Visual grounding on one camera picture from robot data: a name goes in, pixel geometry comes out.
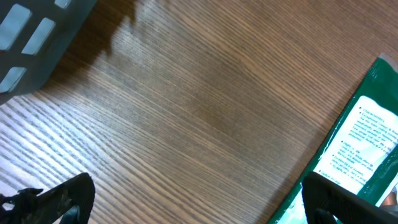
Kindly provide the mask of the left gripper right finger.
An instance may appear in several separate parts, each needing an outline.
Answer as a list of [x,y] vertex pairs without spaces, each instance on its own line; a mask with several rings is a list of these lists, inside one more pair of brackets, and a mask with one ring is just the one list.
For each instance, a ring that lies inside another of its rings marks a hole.
[[304,177],[302,198],[309,224],[397,223],[397,206],[381,209],[371,205],[316,172]]

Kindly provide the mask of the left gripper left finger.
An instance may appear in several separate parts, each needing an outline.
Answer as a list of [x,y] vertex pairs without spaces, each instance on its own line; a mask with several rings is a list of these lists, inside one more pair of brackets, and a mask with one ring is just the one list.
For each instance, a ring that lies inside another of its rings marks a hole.
[[1,223],[79,223],[87,224],[95,201],[95,185],[86,172],[43,192],[26,188],[7,197],[1,195]]

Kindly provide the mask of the green 3M gloves package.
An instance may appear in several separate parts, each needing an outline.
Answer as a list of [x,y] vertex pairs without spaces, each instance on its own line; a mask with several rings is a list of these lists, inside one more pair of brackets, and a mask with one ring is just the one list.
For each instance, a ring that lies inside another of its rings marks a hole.
[[397,190],[397,62],[390,56],[372,64],[270,223],[306,223],[302,182],[311,171],[377,207]]

